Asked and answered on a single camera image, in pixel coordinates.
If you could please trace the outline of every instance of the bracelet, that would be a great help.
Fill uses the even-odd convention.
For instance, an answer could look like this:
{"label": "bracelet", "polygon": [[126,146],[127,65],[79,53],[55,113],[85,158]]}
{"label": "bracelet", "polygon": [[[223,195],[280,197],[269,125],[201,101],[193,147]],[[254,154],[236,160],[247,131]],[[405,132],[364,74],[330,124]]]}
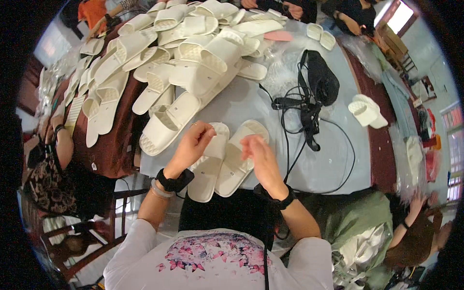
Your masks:
{"label": "bracelet", "polygon": [[153,189],[153,191],[154,191],[154,192],[152,192],[152,194],[159,195],[162,198],[171,198],[174,195],[174,192],[166,193],[166,192],[162,191],[161,189],[159,189],[156,186],[156,179],[154,179],[154,178],[151,180],[151,189]]}
{"label": "bracelet", "polygon": [[403,223],[402,223],[402,224],[403,224],[403,227],[406,228],[406,230],[409,230],[410,226],[407,225],[407,223],[406,223],[405,220],[403,220]]}
{"label": "bracelet", "polygon": [[66,129],[66,128],[64,127],[63,124],[59,124],[59,125],[55,128],[55,135],[58,134],[58,132],[59,132],[61,129]]}

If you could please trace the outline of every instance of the orange shirt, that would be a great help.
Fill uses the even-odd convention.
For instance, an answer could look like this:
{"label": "orange shirt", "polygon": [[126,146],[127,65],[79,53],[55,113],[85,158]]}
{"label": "orange shirt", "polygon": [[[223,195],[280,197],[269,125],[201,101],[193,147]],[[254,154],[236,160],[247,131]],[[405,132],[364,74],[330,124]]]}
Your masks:
{"label": "orange shirt", "polygon": [[[80,21],[83,18],[86,18],[87,23],[89,24],[89,29],[92,29],[101,18],[105,17],[105,14],[105,0],[87,0],[82,1],[79,4],[79,9],[77,10],[77,19]],[[98,33],[102,33],[105,30],[106,22],[100,26]]]}

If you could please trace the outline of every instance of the clear plastic packaging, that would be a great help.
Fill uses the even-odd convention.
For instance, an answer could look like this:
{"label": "clear plastic packaging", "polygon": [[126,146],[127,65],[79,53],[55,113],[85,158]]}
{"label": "clear plastic packaging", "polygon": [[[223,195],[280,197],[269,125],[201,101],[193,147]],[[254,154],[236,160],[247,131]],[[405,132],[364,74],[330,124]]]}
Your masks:
{"label": "clear plastic packaging", "polygon": [[[406,149],[407,138],[400,134],[400,129],[397,124],[393,124],[388,131],[392,140],[392,147],[395,156],[397,195],[401,197],[401,201],[403,203],[409,204],[412,196],[414,195],[414,191],[420,190],[423,193],[427,192],[425,154],[422,152],[423,158],[418,166],[417,177],[413,177]],[[411,136],[410,138],[419,139],[418,136]]]}
{"label": "clear plastic packaging", "polygon": [[372,51],[371,44],[366,43],[361,37],[341,35],[338,37],[343,47],[347,48],[364,67],[364,72],[373,79],[376,84],[382,83],[382,67]]}

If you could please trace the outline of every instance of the black strap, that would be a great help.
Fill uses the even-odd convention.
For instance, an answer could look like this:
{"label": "black strap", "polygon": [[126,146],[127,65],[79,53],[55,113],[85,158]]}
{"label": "black strap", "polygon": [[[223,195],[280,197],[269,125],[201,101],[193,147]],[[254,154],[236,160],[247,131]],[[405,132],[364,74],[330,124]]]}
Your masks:
{"label": "black strap", "polygon": [[406,221],[403,220],[403,226],[406,228],[406,230],[409,230],[411,227],[407,225]]}

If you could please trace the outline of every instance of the white shirt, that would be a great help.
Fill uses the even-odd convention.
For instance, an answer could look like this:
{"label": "white shirt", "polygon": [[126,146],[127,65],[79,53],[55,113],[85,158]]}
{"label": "white shirt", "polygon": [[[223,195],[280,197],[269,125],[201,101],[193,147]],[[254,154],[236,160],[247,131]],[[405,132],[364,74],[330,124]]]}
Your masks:
{"label": "white shirt", "polygon": [[[156,245],[156,231],[137,219],[103,275],[107,290],[264,289],[264,244],[242,232],[182,231]],[[301,239],[288,268],[268,252],[270,289],[333,289],[330,244]]]}

